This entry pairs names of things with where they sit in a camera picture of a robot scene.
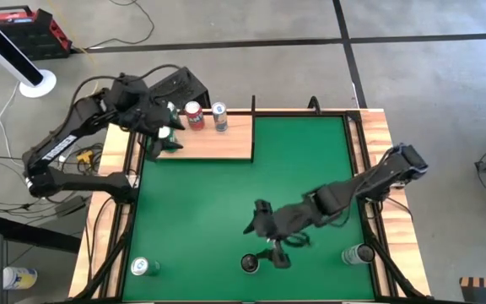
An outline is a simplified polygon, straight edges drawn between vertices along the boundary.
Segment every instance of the green table surface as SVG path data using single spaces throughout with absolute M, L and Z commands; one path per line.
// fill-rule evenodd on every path
M 257 117 L 249 160 L 161 160 L 143 166 L 124 301 L 282 301 L 372 299 L 368 265 L 348 266 L 341 252 L 363 241 L 357 206 L 342 228 L 305 230 L 312 247 L 284 246 L 290 269 L 261 261 L 246 274 L 240 259 L 270 245 L 243 235 L 257 198 L 274 209 L 352 176 L 340 117 Z M 130 263 L 161 264 L 135 276 Z

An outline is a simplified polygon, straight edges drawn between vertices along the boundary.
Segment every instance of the can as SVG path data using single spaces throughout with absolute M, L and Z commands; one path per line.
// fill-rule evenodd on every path
M 37 271 L 34 269 L 5 267 L 3 270 L 4 290 L 28 289 L 37 281 Z
M 188 102 L 185 105 L 185 113 L 192 130 L 199 131 L 205 127 L 206 122 L 203 120 L 202 107 L 199 103 L 196 101 Z
M 228 128 L 228 113 L 226 113 L 226 105 L 224 103 L 215 102 L 213 104 L 213 120 L 217 131 L 226 131 Z
M 146 258 L 135 258 L 131 264 L 131 273 L 134 275 L 156 275 L 160 272 L 160 263 L 149 263 Z
M 159 139 L 167 139 L 172 143 L 177 143 L 176 134 L 174 133 L 174 129 L 170 127 L 162 127 L 159 129 Z M 174 153 L 177 149 L 166 149 L 168 153 Z
M 370 263 L 375 259 L 375 251 L 366 244 L 359 244 L 343 251 L 343 262 L 348 265 Z
M 173 102 L 168 101 L 168 105 L 166 106 L 170 110 L 170 115 L 173 121 L 181 123 L 181 119 L 179 118 L 179 113 L 177 112 L 177 107 L 174 105 Z

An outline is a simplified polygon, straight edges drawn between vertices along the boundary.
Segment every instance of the soda can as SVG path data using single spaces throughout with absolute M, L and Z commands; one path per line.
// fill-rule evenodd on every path
M 179 113 L 177 112 L 176 105 L 174 105 L 173 102 L 168 101 L 167 107 L 170 110 L 170 115 L 172 117 L 172 120 L 181 123 L 181 119 L 179 118 Z
M 228 113 L 226 113 L 226 105 L 224 103 L 215 102 L 213 104 L 213 120 L 217 131 L 226 131 L 228 128 Z
M 369 245 L 359 244 L 344 250 L 342 258 L 348 265 L 370 263 L 375 259 L 375 251 Z
M 199 131 L 205 127 L 206 122 L 203 120 L 202 107 L 199 103 L 196 101 L 188 102 L 185 105 L 185 113 L 192 130 Z
M 172 143 L 177 143 L 176 135 L 174 134 L 174 129 L 170 127 L 162 127 L 159 129 L 159 139 L 167 139 Z M 174 153 L 177 149 L 167 149 L 166 152 Z
M 134 275 L 156 275 L 160 272 L 160 263 L 149 263 L 146 258 L 135 258 L 131 264 L 131 273 Z

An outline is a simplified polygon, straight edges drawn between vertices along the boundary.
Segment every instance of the gray floor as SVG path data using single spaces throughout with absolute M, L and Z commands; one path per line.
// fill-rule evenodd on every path
M 106 0 L 54 2 L 72 25 L 76 45 L 89 46 L 112 36 L 137 40 L 148 31 L 146 19 L 133 6 L 117 7 Z M 0 6 L 16 3 L 0 0 Z M 44 0 L 19 3 L 51 11 Z M 156 24 L 153 36 L 143 44 L 340 36 L 330 0 L 140 3 Z M 486 33 L 484 0 L 342 0 L 342 5 L 352 37 Z M 70 32 L 68 25 L 63 27 Z M 486 192 L 473 167 L 486 151 L 486 41 L 353 48 L 368 106 L 385 108 L 393 140 L 414 144 L 430 165 L 429 174 L 409 186 L 408 201 L 433 295 L 461 300 L 459 277 L 486 276 Z M 324 107 L 356 107 L 340 45 L 106 53 L 94 58 L 97 69 L 83 55 L 37 63 L 57 75 L 58 86 L 38 100 L 17 96 L 5 116 L 14 155 L 21 155 L 60 123 L 82 79 L 97 73 L 141 74 L 167 62 L 187 65 L 209 88 L 213 100 L 228 107 L 250 106 L 252 94 L 260 107 L 305 106 L 311 95 Z M 153 84 L 164 75 L 148 82 Z M 0 67 L 0 111 L 14 85 L 15 80 Z M 96 134 L 82 144 L 103 138 L 104 134 Z M 0 130 L 0 155 L 5 154 Z M 0 166 L 0 202 L 29 201 L 32 198 L 19 179 Z M 42 225 L 65 233 L 84 226 L 84 212 L 50 219 Z M 9 257 L 20 250 L 21 245 L 9 246 Z M 70 254 L 32 250 L 17 265 L 39 269 L 39 284 L 10 293 L 11 301 L 62 300 L 74 261 Z

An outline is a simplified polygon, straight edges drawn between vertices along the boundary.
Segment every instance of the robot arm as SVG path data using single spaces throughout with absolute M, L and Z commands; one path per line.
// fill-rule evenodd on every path
M 258 199 L 255 202 L 254 218 L 243 231 L 255 231 L 260 237 L 273 241 L 273 248 L 256 255 L 245 255 L 244 265 L 257 265 L 260 258 L 273 262 L 276 268 L 289 268 L 291 262 L 282 244 L 289 247 L 303 247 L 310 244 L 310 238 L 303 232 L 310 225 L 323 227 L 333 223 L 349 207 L 354 198 L 359 202 L 383 201 L 389 195 L 390 187 L 401 183 L 406 185 L 420 178 L 427 171 L 427 164 L 411 145 L 399 144 L 389 149 L 380 162 L 356 177 L 344 182 L 332 182 L 317 187 L 303 195 L 303 202 L 285 205 L 273 212 L 271 204 Z M 378 238 L 371 230 L 367 219 L 363 223 L 365 240 L 375 249 L 387 269 L 391 271 L 402 291 L 407 296 L 423 296 L 402 275 L 391 260 Z
M 135 193 L 123 172 L 109 176 L 82 176 L 49 166 L 77 140 L 99 132 L 109 123 L 150 137 L 154 146 L 153 157 L 162 149 L 182 148 L 158 138 L 159 128 L 163 126 L 184 129 L 171 117 L 166 102 L 156 101 L 143 80 L 122 74 L 114 80 L 111 89 L 102 89 L 76 101 L 63 124 L 22 155 L 30 194 L 38 198 L 63 190 L 105 191 L 116 203 L 131 203 Z

